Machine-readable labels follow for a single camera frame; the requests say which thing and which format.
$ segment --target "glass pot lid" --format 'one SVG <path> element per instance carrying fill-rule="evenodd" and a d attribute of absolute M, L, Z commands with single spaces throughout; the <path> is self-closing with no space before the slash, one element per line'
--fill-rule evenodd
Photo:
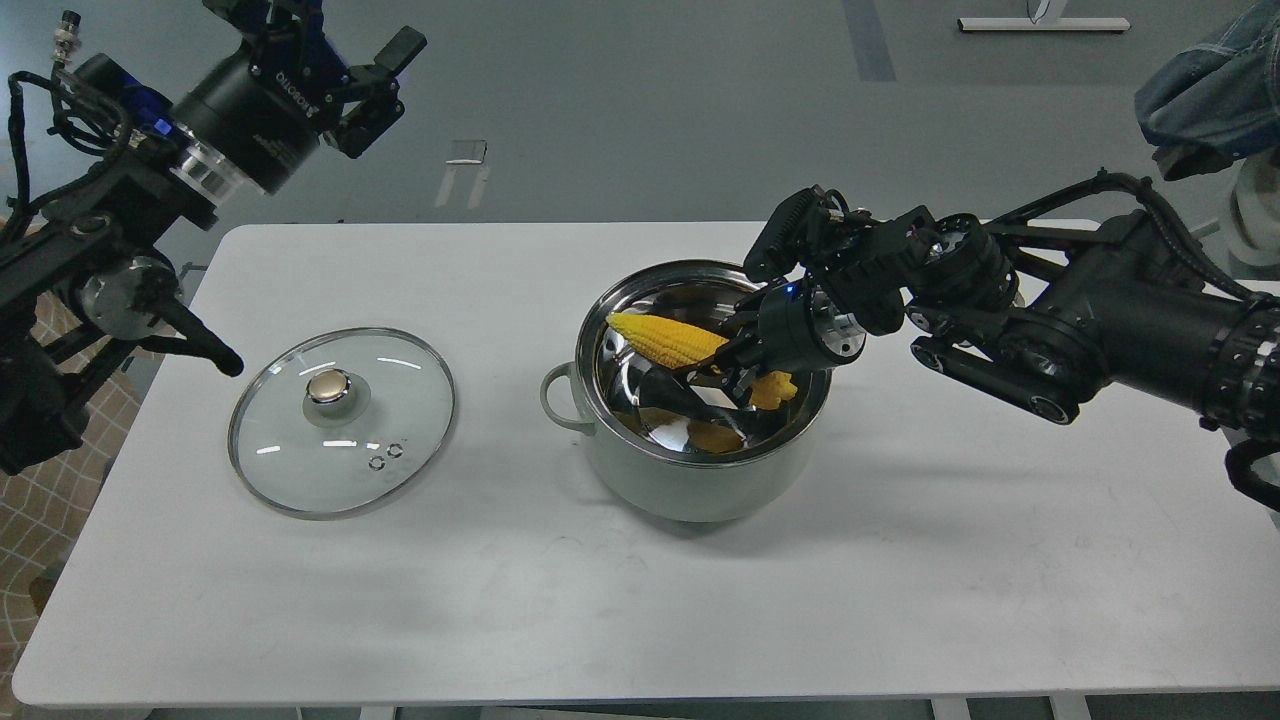
<path fill-rule="evenodd" d="M 453 377 L 426 342 L 390 328 L 311 338 L 241 396 L 232 465 L 276 510 L 330 518 L 402 488 L 453 421 Z"/>

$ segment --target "pot handle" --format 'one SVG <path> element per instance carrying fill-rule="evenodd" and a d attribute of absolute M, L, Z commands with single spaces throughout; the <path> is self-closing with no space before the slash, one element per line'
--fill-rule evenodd
<path fill-rule="evenodd" d="M 568 418 L 563 418 L 554 410 L 552 410 L 552 404 L 547 400 L 547 391 L 550 389 L 552 383 L 559 378 L 567 378 L 568 372 L 572 368 L 573 368 L 573 361 L 571 360 L 568 363 L 564 363 L 563 365 L 557 365 L 556 368 L 552 369 L 550 373 L 547 373 L 547 377 L 543 378 L 541 387 L 538 388 L 538 398 L 543 401 L 543 413 L 547 413 L 547 416 L 550 418 L 553 423 L 556 423 L 562 428 L 577 430 L 582 434 L 591 434 L 591 432 L 595 429 L 595 423 L 590 420 L 570 420 Z"/>

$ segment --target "tiled floor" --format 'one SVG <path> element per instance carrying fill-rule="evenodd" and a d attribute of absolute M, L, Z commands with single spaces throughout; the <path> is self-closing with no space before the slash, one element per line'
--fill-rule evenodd
<path fill-rule="evenodd" d="M 326 31 L 365 61 L 403 23 L 431 45 L 404 76 L 404 119 L 365 158 L 321 149 L 274 197 L 248 191 L 210 233 L 177 225 L 175 265 L 204 263 L 238 224 L 265 222 L 577 222 L 764 219 L 795 188 L 838 187 L 886 215 L 919 202 L 993 214 L 1106 164 L 1153 173 L 1132 96 L 1165 59 L 1249 0 L 1074 0 L 1069 14 L 1124 14 L 1123 36 L 961 36 L 959 15 L 1009 15 L 1023 0 L 376 0 L 330 3 Z M 892 82 L 865 79 L 856 12 L 877 12 Z M 0 67 L 42 69 L 61 5 L 0 3 Z M 82 0 L 86 51 L 108 51 L 179 97 L 238 38 L 198 3 Z M 32 119 L 36 127 L 40 122 Z M 78 174 L 82 158 L 31 133 L 37 183 Z M 449 142 L 489 141 L 476 173 L 436 201 Z M 0 192 L 12 179 L 0 154 Z M 1158 183 L 1189 223 L 1213 217 L 1228 173 Z M 1093 200 L 1071 210 L 1128 211 Z M 1220 243 L 1211 255 L 1225 260 Z M 147 382 L 146 364 L 137 364 Z M 1092 698 L 1094 717 L 1262 719 L 1276 694 Z M 928 717 L 923 702 L 712 703 L 630 707 L 690 717 Z M 1046 717 L 1041 700 L 970 702 L 974 717 Z M 477 717 L 477 708 L 406 710 L 406 719 Z M 163 710 L 157 719 L 285 720 L 292 710 Z M 355 717 L 355 710 L 307 717 Z"/>

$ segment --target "plastic corn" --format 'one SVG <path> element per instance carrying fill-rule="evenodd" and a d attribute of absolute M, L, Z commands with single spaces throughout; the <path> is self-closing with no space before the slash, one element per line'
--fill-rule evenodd
<path fill-rule="evenodd" d="M 660 315 L 612 313 L 605 320 L 636 352 L 672 370 L 705 360 L 728 342 L 698 325 Z M 777 410 L 796 396 L 796 389 L 790 373 L 774 370 L 751 383 L 751 405 Z"/>

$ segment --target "yellow corn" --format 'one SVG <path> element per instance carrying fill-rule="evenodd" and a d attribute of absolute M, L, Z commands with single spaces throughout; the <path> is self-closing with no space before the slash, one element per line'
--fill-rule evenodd
<path fill-rule="evenodd" d="M 728 342 L 698 325 L 659 315 L 613 313 L 605 320 L 636 352 L 672 370 L 705 360 Z"/>
<path fill-rule="evenodd" d="M 728 342 L 698 325 L 659 315 L 612 313 L 605 320 L 636 352 L 675 370 L 705 360 Z M 772 372 L 751 383 L 751 405 L 760 410 L 777 410 L 796 396 L 790 373 Z"/>

